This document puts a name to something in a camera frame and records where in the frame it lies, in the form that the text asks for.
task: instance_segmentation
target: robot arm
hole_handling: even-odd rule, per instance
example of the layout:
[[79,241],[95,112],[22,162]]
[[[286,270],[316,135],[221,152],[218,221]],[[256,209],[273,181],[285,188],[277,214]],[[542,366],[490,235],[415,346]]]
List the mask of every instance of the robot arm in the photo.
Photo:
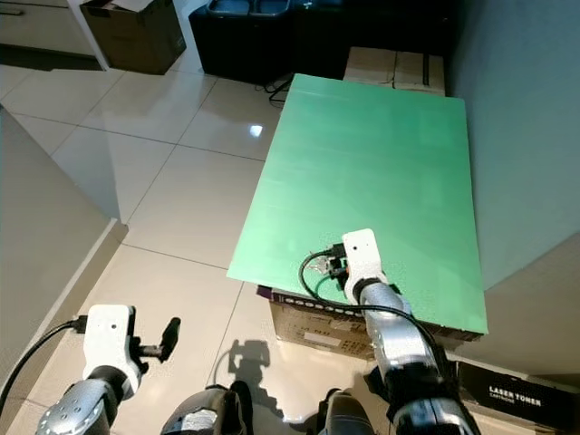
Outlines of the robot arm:
[[89,310],[84,338],[83,381],[75,383],[41,418],[37,434],[108,435],[120,403],[132,397],[149,366],[142,357],[165,362],[179,335],[173,318],[159,346],[141,346],[133,336],[135,309],[95,305]]
[[[370,229],[343,236],[348,266],[344,292],[352,305],[380,305],[411,314],[406,299],[387,282]],[[478,427],[424,333],[405,317],[362,311],[397,434],[479,434]]]

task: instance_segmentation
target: green tabletop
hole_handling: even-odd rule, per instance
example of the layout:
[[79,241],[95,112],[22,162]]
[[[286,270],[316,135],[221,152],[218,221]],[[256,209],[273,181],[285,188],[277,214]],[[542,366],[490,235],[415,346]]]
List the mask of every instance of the green tabletop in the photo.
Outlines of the green tabletop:
[[302,260],[363,228],[419,319],[487,332],[463,101],[297,74],[227,275],[306,295]]

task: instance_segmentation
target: white tile floor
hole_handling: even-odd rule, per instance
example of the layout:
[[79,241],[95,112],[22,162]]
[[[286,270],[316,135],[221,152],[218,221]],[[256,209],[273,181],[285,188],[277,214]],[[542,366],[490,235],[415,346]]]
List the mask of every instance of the white tile floor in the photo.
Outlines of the white tile floor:
[[[280,110],[253,85],[203,74],[185,18],[193,3],[176,0],[188,50],[164,76],[0,66],[0,102],[95,203],[130,226],[82,313],[96,303],[136,305],[145,343],[156,343],[171,317],[183,321],[171,360],[151,365],[113,431],[160,433],[190,394],[235,379],[228,351],[238,343],[254,367],[238,365],[238,376],[256,394],[256,433],[294,433],[287,423],[312,415],[333,387],[353,387],[386,433],[385,405],[362,383],[368,363],[278,342],[267,301],[226,278]],[[9,433],[34,433],[82,367],[82,338],[67,334]]]

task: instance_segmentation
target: black cable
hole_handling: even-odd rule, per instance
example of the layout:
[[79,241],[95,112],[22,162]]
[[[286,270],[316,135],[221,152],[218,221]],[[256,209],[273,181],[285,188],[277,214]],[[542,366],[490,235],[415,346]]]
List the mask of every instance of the black cable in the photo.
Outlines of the black cable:
[[332,253],[331,250],[315,252],[315,253],[309,255],[307,258],[305,258],[304,261],[302,262],[302,264],[300,265],[300,268],[298,269],[298,279],[300,280],[300,284],[302,285],[304,290],[312,298],[314,298],[318,302],[321,302],[323,304],[331,306],[332,308],[340,308],[343,310],[359,311],[359,312],[361,312],[361,311],[383,311],[385,313],[391,313],[391,314],[398,315],[399,317],[402,317],[402,318],[408,320],[409,322],[411,322],[419,330],[419,332],[421,333],[421,335],[423,336],[423,338],[425,339],[425,341],[427,342],[427,344],[429,345],[429,347],[433,351],[433,356],[436,359],[439,359],[438,353],[436,352],[438,345],[437,345],[437,343],[435,343],[435,339],[433,338],[433,335],[431,335],[431,333],[429,331],[427,331],[425,326],[420,324],[419,321],[417,321],[417,319],[415,319],[411,314],[407,314],[404,311],[398,310],[396,308],[391,308],[389,306],[383,306],[383,305],[339,304],[339,303],[324,299],[323,297],[318,295],[312,288],[310,288],[310,286],[305,281],[306,266],[308,266],[308,264],[312,260],[314,260],[315,258],[318,258],[320,256],[329,256],[329,255],[331,255],[331,253]]
[[10,373],[10,377],[6,381],[4,389],[2,390],[2,394],[0,394],[0,417],[2,417],[2,412],[4,410],[4,406],[6,405],[6,400],[8,399],[8,393],[10,392],[10,389],[13,387],[13,385],[16,381],[16,378],[18,377],[18,374],[20,374],[20,371],[24,368],[24,365],[28,362],[30,357],[33,356],[33,354],[38,349],[40,349],[43,346],[43,344],[48,342],[51,338],[53,338],[55,335],[57,335],[60,331],[64,331],[65,329],[73,329],[73,328],[77,329],[78,327],[79,327],[78,320],[70,320],[70,321],[65,322],[63,324],[59,324],[58,326],[55,326],[53,329],[51,329],[48,333],[43,335],[30,349],[28,349],[28,351],[20,359],[20,361],[18,362],[18,364],[16,365],[16,367],[14,368],[12,373]]

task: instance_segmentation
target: power cord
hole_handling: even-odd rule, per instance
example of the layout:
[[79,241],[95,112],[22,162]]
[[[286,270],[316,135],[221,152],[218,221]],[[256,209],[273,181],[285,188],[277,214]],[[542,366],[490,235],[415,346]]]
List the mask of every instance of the power cord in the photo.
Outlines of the power cord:
[[64,331],[66,329],[74,329],[78,334],[84,334],[87,325],[87,316],[81,315],[75,320],[69,320],[63,324],[59,324],[51,329],[48,333],[43,335],[33,346],[26,351],[23,357],[18,361],[18,364],[15,366],[12,373],[8,377],[4,388],[2,389],[2,394],[0,394],[0,418],[2,418],[2,412],[4,411],[4,406],[6,405],[6,400],[8,399],[8,393],[14,386],[16,378],[20,371],[24,368],[24,365],[28,362],[28,360],[34,355],[36,351],[38,351],[43,344],[48,342],[51,338],[57,335],[59,332]]
[[425,341],[427,342],[427,344],[429,345],[429,347],[433,351],[433,354],[434,354],[433,356],[438,360],[438,365],[440,365],[440,363],[442,363],[442,361],[441,361],[440,353],[438,352],[439,346],[435,342],[433,335],[431,335],[431,333],[429,331],[427,331],[425,326],[420,324],[419,321],[417,321],[417,319],[415,319],[411,314],[407,314],[404,311],[398,310],[396,308],[391,308],[389,306],[383,306],[383,305],[339,304],[339,303],[336,303],[333,301],[329,301],[328,299],[324,299],[319,294],[317,294],[312,288],[310,288],[310,286],[305,281],[305,269],[310,264],[310,262],[318,257],[321,257],[321,256],[340,256],[340,254],[343,251],[344,251],[344,247],[342,245],[334,245],[331,249],[326,249],[324,251],[315,252],[315,253],[307,256],[304,259],[304,261],[302,262],[302,264],[300,265],[300,268],[298,269],[298,280],[300,281],[300,284],[302,285],[304,290],[316,301],[321,302],[323,304],[326,304],[328,306],[331,306],[332,308],[340,308],[343,310],[350,310],[350,311],[356,311],[356,312],[382,311],[385,313],[395,314],[395,315],[398,315],[399,317],[406,319],[407,321],[411,322],[419,330],[419,332],[421,333],[421,335],[423,336],[423,338],[425,339]]

